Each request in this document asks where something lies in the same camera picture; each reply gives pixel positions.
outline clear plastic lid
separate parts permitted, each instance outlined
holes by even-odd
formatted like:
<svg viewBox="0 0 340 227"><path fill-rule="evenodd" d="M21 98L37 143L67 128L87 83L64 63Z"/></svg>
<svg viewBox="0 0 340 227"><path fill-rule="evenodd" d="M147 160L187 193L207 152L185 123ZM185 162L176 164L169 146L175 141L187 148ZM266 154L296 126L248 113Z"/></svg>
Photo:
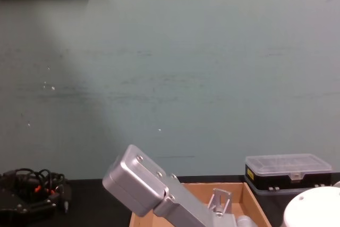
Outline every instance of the clear plastic lid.
<svg viewBox="0 0 340 227"><path fill-rule="evenodd" d="M332 171L331 165L312 154L248 156L245 163L257 176L289 175L292 180Z"/></svg>

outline black table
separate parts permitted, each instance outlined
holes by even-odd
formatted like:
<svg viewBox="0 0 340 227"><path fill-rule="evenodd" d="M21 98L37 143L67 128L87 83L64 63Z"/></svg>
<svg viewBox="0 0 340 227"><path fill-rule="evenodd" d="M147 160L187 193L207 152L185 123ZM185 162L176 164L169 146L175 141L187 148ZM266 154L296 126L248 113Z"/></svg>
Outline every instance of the black table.
<svg viewBox="0 0 340 227"><path fill-rule="evenodd" d="M181 182L244 182L241 175L227 176L183 176ZM340 180L340 173L333 175L333 183ZM101 180L71 181L72 207L67 215L57 213L53 218L30 227L128 227L131 212L111 196L102 186ZM273 227L282 224L283 212L294 196L256 196Z"/></svg>

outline yellow label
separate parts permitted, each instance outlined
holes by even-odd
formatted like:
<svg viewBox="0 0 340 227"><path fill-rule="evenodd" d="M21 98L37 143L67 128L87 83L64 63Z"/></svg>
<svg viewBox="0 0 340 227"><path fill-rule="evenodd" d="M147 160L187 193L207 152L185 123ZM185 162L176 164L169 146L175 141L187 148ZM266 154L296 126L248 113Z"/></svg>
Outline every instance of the yellow label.
<svg viewBox="0 0 340 227"><path fill-rule="evenodd" d="M247 169L246 171L247 171L248 176L249 176L252 180L254 180L254 174L253 174L253 172L251 172L250 169Z"/></svg>

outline tangled wires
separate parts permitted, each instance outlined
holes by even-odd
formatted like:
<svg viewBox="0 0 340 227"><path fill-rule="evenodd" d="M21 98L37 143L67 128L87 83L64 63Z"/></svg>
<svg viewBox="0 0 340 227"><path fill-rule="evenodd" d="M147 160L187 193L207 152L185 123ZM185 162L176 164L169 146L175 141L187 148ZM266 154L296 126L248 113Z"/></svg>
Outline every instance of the tangled wires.
<svg viewBox="0 0 340 227"><path fill-rule="evenodd" d="M47 169L34 171L23 168L14 172L13 191L29 202L39 201L54 194L56 189L65 182L63 174L54 173Z"/></svg>

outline cardboard box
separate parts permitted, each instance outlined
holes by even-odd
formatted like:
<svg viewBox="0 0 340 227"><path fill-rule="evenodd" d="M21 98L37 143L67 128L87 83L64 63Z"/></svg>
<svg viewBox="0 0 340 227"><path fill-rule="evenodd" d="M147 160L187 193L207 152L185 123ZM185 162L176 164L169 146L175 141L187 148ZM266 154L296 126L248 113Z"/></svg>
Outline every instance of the cardboard box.
<svg viewBox="0 0 340 227"><path fill-rule="evenodd" d="M183 185L205 204L209 203L211 195L213 195L213 188L232 192L232 213L236 218L240 215L247 215L258 227L271 227L247 183L185 183ZM145 217L138 217L132 213L130 227L173 227L173 225L150 211Z"/></svg>

